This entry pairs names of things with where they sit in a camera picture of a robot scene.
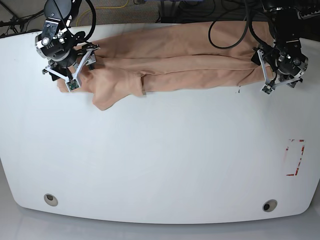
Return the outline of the peach t-shirt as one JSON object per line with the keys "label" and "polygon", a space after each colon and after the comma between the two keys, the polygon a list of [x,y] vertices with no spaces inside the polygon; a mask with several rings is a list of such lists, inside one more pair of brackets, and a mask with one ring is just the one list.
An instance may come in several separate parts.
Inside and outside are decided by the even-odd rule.
{"label": "peach t-shirt", "polygon": [[264,80],[262,68],[251,61],[254,48],[247,54],[222,55],[213,54],[214,49],[207,43],[197,46],[188,42],[186,50],[175,50],[172,55],[147,56],[146,49],[142,53],[131,48],[113,51],[108,46],[122,35],[130,39],[134,32],[153,29],[138,29],[97,40],[100,47],[95,53],[95,69],[81,70],[82,86],[78,92],[91,93],[92,103],[104,111],[129,95],[142,97],[148,92],[238,87]]}

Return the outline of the black tripod stand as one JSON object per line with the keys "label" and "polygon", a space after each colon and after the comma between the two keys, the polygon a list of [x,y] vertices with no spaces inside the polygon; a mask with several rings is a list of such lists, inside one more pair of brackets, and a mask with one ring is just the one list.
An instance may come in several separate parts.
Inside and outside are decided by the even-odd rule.
{"label": "black tripod stand", "polygon": [[44,15],[44,10],[41,10],[31,15],[19,17],[2,0],[0,1],[0,7],[6,10],[11,15],[11,19],[9,21],[3,21],[3,20],[0,21],[0,27],[7,28],[5,32],[0,34],[1,38],[8,37],[9,31],[12,31],[13,35],[27,33],[29,23]]}

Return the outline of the red tape rectangle marking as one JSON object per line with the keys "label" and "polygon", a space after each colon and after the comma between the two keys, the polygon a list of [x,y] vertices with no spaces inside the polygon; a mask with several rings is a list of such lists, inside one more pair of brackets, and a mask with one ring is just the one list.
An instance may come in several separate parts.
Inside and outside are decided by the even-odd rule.
{"label": "red tape rectangle marking", "polygon": [[290,139],[285,149],[283,172],[286,176],[298,174],[306,141],[304,139]]}

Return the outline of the white power strip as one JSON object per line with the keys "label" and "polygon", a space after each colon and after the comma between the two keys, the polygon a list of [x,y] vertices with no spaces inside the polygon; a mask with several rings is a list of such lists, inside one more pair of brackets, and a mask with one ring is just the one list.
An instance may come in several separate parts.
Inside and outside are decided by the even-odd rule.
{"label": "white power strip", "polygon": [[306,19],[313,18],[313,17],[319,16],[319,15],[320,15],[320,5],[319,4],[305,6],[298,12],[298,18],[300,20],[306,20]]}

